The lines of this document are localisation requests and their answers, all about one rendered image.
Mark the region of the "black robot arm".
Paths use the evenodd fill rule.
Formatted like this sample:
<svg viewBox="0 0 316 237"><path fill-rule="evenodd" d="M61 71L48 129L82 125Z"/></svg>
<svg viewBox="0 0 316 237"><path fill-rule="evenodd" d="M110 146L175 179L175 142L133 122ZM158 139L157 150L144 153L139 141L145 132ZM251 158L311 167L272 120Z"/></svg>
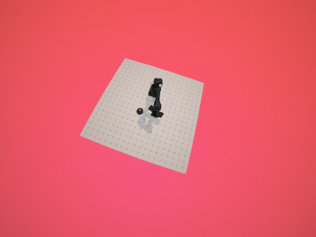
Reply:
<svg viewBox="0 0 316 237"><path fill-rule="evenodd" d="M151 113L151 116L153 116L153 117L160 117L160 111L161 111L161 107L162 107L162 105L160 104L161 87L159 86L159 84L163 85L163 79L162 78L154 78L153 84L152 84L152 90L154 92L156 92L156 100L153 104L153 112Z"/></svg>

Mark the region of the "dark grey round pedestal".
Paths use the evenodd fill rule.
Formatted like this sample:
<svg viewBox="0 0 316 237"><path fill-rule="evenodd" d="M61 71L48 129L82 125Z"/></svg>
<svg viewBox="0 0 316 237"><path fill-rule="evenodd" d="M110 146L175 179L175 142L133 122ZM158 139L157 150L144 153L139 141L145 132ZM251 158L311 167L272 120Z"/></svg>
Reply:
<svg viewBox="0 0 316 237"><path fill-rule="evenodd" d="M138 108L138 109L137 109L137 114L143 114L143 112L144 112L144 111L143 111L142 108Z"/></svg>

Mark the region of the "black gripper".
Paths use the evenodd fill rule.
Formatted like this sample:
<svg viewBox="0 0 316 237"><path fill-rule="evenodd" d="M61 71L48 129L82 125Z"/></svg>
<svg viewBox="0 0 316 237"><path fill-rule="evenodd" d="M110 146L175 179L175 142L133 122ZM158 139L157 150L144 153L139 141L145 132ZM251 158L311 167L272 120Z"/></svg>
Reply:
<svg viewBox="0 0 316 237"><path fill-rule="evenodd" d="M152 105L151 105L148 109L153 112L153 106L152 106ZM161 118L163 115L164 115L164 113L163 113L163 112L160 112L160 118Z"/></svg>

